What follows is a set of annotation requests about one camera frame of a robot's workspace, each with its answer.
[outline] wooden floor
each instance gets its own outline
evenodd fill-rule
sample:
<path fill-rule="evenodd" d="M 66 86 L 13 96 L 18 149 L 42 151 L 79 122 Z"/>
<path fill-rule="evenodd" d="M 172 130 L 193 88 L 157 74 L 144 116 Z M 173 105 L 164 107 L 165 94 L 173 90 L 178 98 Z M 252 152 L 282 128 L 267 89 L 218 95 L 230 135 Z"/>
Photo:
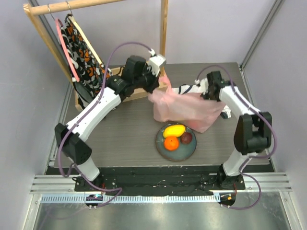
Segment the wooden floor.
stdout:
<path fill-rule="evenodd" d="M 165 68 L 173 87 L 181 84 L 193 84 L 202 68 L 209 64 L 168 64 Z M 237 63 L 223 63 L 241 93 L 247 98 Z M 203 76 L 216 68 L 203 72 Z M 66 122 L 78 114 L 72 95 L 68 107 Z M 194 154 L 182 162 L 164 159 L 155 148 L 155 135 L 163 126 L 153 118 L 153 104 L 147 98 L 122 103 L 112 111 L 90 135 L 87 143 L 92 148 L 92 158 L 97 167 L 107 166 L 168 166 L 168 165 L 219 165 L 225 162 L 234 149 L 233 136 L 236 119 L 222 119 L 203 134 L 195 133 L 197 149 Z M 63 157 L 63 166 L 70 162 Z M 268 160 L 253 160 L 251 164 L 267 164 Z"/>

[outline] white wall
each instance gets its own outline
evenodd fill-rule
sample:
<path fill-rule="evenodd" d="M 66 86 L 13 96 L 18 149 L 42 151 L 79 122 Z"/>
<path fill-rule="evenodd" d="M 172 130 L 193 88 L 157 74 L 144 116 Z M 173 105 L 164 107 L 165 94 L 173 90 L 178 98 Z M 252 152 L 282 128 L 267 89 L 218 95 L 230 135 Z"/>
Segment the white wall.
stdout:
<path fill-rule="evenodd" d="M 38 0 L 48 4 L 62 0 Z M 168 63 L 242 62 L 274 0 L 169 0 Z M 127 0 L 73 10 L 94 49 L 107 60 L 120 43 L 140 41 L 159 51 L 161 0 Z M 64 20 L 67 12 L 55 13 Z M 143 48 L 122 48 L 112 64 L 124 64 Z"/>
<path fill-rule="evenodd" d="M 307 2 L 286 0 L 251 57 L 246 75 L 253 98 L 273 116 L 278 149 L 273 158 L 287 172 L 306 224 Z"/>
<path fill-rule="evenodd" d="M 20 230 L 42 174 L 68 80 L 23 11 L 0 8 L 0 229 Z"/>

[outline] wooden frame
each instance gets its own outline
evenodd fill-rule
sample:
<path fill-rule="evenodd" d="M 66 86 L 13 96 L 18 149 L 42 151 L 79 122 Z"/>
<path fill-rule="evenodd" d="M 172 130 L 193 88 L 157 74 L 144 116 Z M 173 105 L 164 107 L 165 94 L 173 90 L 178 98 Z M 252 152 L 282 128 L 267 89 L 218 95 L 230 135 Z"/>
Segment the wooden frame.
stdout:
<path fill-rule="evenodd" d="M 48 34 L 46 28 L 42 24 L 41 20 L 39 19 L 39 15 L 48 14 L 48 13 L 54 13 L 54 12 L 61 12 L 61 11 L 69 11 L 73 9 L 79 9 L 89 6 L 96 6 L 96 5 L 102 5 L 112 2 L 118 2 L 123 0 L 71 0 L 68 2 L 60 2 L 60 3 L 52 3 L 49 5 L 42 5 L 42 6 L 35 6 L 32 7 L 30 4 L 24 4 L 24 12 L 38 31 L 39 35 L 42 37 L 44 42 L 46 43 L 47 47 L 49 48 L 50 52 L 54 56 L 55 60 L 65 73 L 66 77 L 71 81 L 71 75 L 68 69 L 68 66 L 63 59 L 63 56 L 61 53 L 57 50 L 55 44 L 53 43 L 50 35 Z M 165 56 L 165 45 L 166 45 L 166 26 L 167 26 L 167 10 L 168 10 L 168 0 L 161 0 L 161 31 L 160 31 L 160 54 Z M 117 73 L 119 71 L 119 68 L 112 69 L 114 73 Z M 163 69 L 161 71 L 161 75 L 165 75 L 165 70 Z M 166 85 L 161 84 L 159 89 L 166 90 Z M 127 98 L 125 101 L 130 101 L 142 97 L 146 97 L 147 92 L 143 89 L 136 89 L 133 93 L 133 95 L 129 98 Z M 78 100 L 76 98 L 76 92 L 75 92 L 75 105 L 78 111 L 81 111 L 81 107 L 78 104 Z"/>

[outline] orange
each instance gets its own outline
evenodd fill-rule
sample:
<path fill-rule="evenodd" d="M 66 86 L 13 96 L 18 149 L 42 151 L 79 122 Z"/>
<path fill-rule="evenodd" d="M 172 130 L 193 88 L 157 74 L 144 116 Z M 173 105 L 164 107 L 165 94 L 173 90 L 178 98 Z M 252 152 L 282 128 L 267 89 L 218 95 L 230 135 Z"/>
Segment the orange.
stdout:
<path fill-rule="evenodd" d="M 164 140 L 164 147 L 168 151 L 174 151 L 174 150 L 178 149 L 178 147 L 179 147 L 179 140 L 178 140 L 178 138 L 174 137 L 174 136 L 169 136 L 169 137 L 165 138 L 165 140 Z"/>

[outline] hanger hook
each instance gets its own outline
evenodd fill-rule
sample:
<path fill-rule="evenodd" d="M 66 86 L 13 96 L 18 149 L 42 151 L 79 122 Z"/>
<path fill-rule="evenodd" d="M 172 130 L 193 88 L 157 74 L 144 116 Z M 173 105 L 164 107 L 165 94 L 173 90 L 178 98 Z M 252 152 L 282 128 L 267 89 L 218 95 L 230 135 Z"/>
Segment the hanger hook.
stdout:
<path fill-rule="evenodd" d="M 69 7 L 69 10 L 71 11 L 71 6 L 69 5 L 68 1 L 66 1 L 68 7 Z"/>
<path fill-rule="evenodd" d="M 51 17 L 52 17 L 52 18 L 53 18 L 53 20 L 55 21 L 55 19 L 54 19 L 53 15 L 52 15 L 52 13 L 51 13 L 51 10 L 50 10 L 50 7 L 49 7 L 49 4 L 47 4 L 47 6 L 48 6 L 48 10 L 49 10 L 49 13 L 50 13 Z"/>

